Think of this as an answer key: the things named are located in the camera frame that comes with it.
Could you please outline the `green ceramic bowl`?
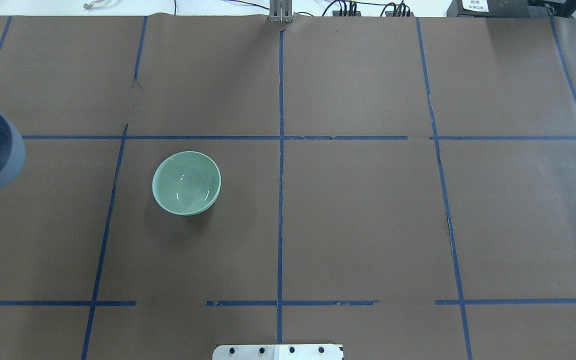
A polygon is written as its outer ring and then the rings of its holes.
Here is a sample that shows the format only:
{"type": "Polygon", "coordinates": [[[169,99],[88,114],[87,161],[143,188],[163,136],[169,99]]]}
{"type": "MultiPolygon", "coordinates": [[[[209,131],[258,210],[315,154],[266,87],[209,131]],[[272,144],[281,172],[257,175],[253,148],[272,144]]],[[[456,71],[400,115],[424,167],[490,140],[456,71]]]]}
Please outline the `green ceramic bowl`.
{"type": "Polygon", "coordinates": [[[212,207],[221,186],[216,162],[196,151],[170,155],[157,167],[151,181],[156,203],[170,214],[182,216],[198,215],[212,207]]]}

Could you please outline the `black usb hub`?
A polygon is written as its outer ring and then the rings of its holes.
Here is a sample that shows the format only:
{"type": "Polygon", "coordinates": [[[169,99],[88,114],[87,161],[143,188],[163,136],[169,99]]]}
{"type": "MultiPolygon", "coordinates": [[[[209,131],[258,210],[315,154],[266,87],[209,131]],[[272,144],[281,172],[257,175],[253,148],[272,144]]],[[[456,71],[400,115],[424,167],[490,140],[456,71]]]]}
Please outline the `black usb hub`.
{"type": "Polygon", "coordinates": [[[333,17],[337,18],[356,18],[361,16],[358,9],[358,3],[354,1],[336,1],[339,4],[339,9],[329,10],[333,17]]]}
{"type": "Polygon", "coordinates": [[[404,0],[400,2],[389,2],[382,7],[381,18],[413,18],[414,12],[404,0]]]}

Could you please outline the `black computer box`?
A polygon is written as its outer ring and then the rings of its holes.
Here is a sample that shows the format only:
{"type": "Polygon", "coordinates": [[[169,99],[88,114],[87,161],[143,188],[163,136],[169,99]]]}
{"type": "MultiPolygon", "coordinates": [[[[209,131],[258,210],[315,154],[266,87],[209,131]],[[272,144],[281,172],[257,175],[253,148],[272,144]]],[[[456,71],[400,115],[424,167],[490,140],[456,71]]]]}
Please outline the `black computer box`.
{"type": "Polygon", "coordinates": [[[548,18],[550,12],[535,0],[453,0],[447,18],[548,18]]]}

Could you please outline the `aluminium frame post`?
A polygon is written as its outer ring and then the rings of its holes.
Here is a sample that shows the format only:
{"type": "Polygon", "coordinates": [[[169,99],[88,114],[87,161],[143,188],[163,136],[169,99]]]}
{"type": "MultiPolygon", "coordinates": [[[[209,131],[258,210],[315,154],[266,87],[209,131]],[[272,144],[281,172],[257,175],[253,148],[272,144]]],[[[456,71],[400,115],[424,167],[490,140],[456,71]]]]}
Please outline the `aluminium frame post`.
{"type": "Polygon", "coordinates": [[[295,12],[293,11],[292,0],[270,0],[269,1],[269,22],[272,24],[292,23],[295,12]]]}

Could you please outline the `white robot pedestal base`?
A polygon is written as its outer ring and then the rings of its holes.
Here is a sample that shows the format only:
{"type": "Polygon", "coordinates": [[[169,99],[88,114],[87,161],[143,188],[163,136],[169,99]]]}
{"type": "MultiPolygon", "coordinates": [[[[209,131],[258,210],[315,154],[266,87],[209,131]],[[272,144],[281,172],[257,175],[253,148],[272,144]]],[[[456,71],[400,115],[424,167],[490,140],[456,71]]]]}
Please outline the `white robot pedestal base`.
{"type": "Polygon", "coordinates": [[[343,360],[341,344],[226,344],[217,346],[213,360],[343,360]]]}

